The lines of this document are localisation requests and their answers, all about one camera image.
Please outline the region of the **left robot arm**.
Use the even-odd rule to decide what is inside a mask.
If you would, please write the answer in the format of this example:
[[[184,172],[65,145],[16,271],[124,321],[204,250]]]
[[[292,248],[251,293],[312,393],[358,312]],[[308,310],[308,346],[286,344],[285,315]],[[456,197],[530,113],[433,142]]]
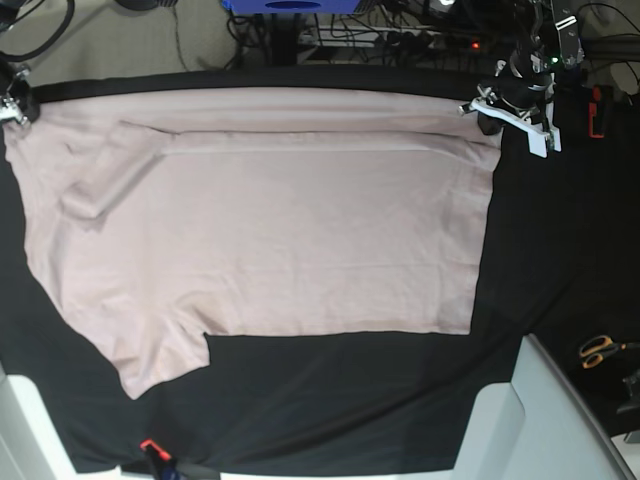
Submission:
[[[486,135],[506,124],[527,135],[529,151],[539,157],[562,150],[554,125],[556,77],[584,58],[577,15],[566,1],[514,1],[515,47],[496,62],[494,75],[479,81],[477,94],[461,105],[475,113]]]

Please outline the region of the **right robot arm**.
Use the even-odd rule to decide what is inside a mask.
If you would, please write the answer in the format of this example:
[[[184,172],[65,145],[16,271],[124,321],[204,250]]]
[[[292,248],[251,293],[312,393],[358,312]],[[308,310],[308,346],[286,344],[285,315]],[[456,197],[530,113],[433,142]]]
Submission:
[[[38,62],[53,50],[74,19],[74,1],[1,3],[1,122],[35,122],[40,104],[34,83],[43,79]]]

